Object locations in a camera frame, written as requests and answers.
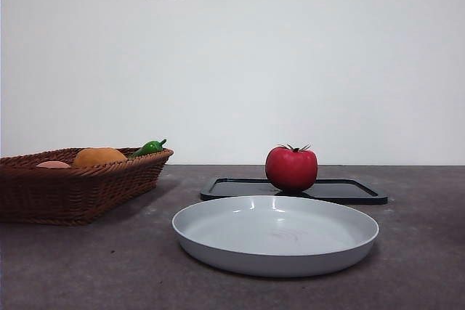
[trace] plate rim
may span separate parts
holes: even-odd
[[[311,203],[318,203],[318,204],[321,204],[321,205],[342,206],[345,209],[348,209],[350,211],[355,211],[356,213],[359,213],[359,214],[365,216],[366,218],[368,218],[369,221],[372,221],[375,224],[376,231],[375,231],[375,233],[373,234],[372,237],[370,237],[369,239],[364,240],[362,242],[359,242],[358,244],[354,245],[351,248],[342,248],[342,249],[339,249],[339,250],[332,250],[332,251],[329,251],[329,252],[326,252],[326,253],[274,253],[274,254],[271,254],[271,253],[250,253],[250,252],[243,252],[243,251],[239,251],[239,250],[229,250],[229,249],[226,249],[226,248],[219,248],[217,246],[207,245],[205,243],[198,242],[196,240],[193,240],[193,239],[189,238],[188,236],[186,236],[186,234],[179,231],[178,228],[176,227],[176,225],[174,224],[174,220],[176,219],[176,217],[178,217],[178,215],[180,215],[183,211],[186,211],[187,209],[192,208],[193,206],[197,206],[197,205],[200,205],[200,204],[212,203],[212,202],[215,202],[215,201],[218,201],[218,200],[239,200],[239,199],[244,199],[245,197],[257,197],[257,198],[261,198],[261,199],[264,199],[264,198],[269,198],[269,199],[270,198],[280,198],[281,199],[282,198],[282,199],[292,199],[292,200],[304,200],[305,202],[310,201]],[[215,249],[215,250],[220,250],[220,251],[228,252],[228,253],[239,253],[239,254],[242,254],[242,255],[266,256],[266,257],[316,257],[316,256],[328,256],[328,255],[336,254],[336,253],[349,252],[351,250],[356,250],[358,248],[361,248],[363,246],[366,246],[366,245],[369,245],[370,243],[372,243],[378,237],[379,231],[380,231],[379,224],[373,217],[371,217],[368,214],[366,214],[366,213],[364,213],[362,211],[359,211],[359,210],[357,210],[355,208],[352,208],[352,207],[349,207],[349,206],[346,206],[346,205],[341,205],[341,204],[338,204],[338,203],[332,203],[332,202],[316,200],[316,199],[307,199],[307,198],[293,197],[293,196],[279,196],[279,197],[277,197],[277,196],[274,196],[274,195],[245,195],[245,196],[234,196],[234,197],[221,197],[221,198],[218,198],[218,199],[215,199],[215,200],[208,200],[208,201],[201,201],[199,203],[194,203],[194,204],[189,205],[187,207],[184,207],[182,210],[178,211],[173,216],[173,218],[171,220],[171,226],[173,227],[174,231],[179,236],[183,237],[184,239],[186,239],[188,241],[191,241],[192,243],[195,243],[196,245],[201,245],[201,246],[203,246],[205,248],[212,248],[212,249]]]

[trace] black object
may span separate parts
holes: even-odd
[[[202,200],[247,195],[277,195],[307,197],[341,203],[343,205],[383,205],[387,195],[353,179],[317,179],[304,192],[283,192],[275,188],[268,179],[255,178],[213,178],[201,190]]]

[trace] tomato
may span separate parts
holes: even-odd
[[[317,179],[318,163],[308,146],[293,148],[279,146],[270,151],[265,173],[270,183],[285,192],[303,192]]]

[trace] green calyx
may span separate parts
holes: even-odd
[[[282,147],[282,148],[292,150],[293,152],[304,152],[305,150],[307,150],[307,149],[309,149],[311,147],[311,145],[309,145],[309,144],[307,144],[305,147],[302,147],[302,148],[295,148],[295,147],[292,147],[289,144],[286,144],[286,145],[278,144],[278,145],[280,147]]]

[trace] tray rim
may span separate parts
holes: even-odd
[[[235,182],[235,183],[270,183],[269,179],[266,178],[245,178],[245,177],[213,177],[210,178],[207,184],[200,190],[200,196],[202,200],[217,200],[231,196],[213,196],[210,195],[214,186],[218,183],[225,182]],[[322,178],[317,179],[316,184],[350,184],[355,185],[361,190],[367,192],[372,197],[364,198],[320,198],[320,197],[305,197],[306,199],[311,200],[322,200],[330,203],[340,204],[340,205],[384,205],[388,202],[387,195],[379,190],[374,190],[372,187],[367,184],[358,181],[357,179],[348,179],[348,178]]]

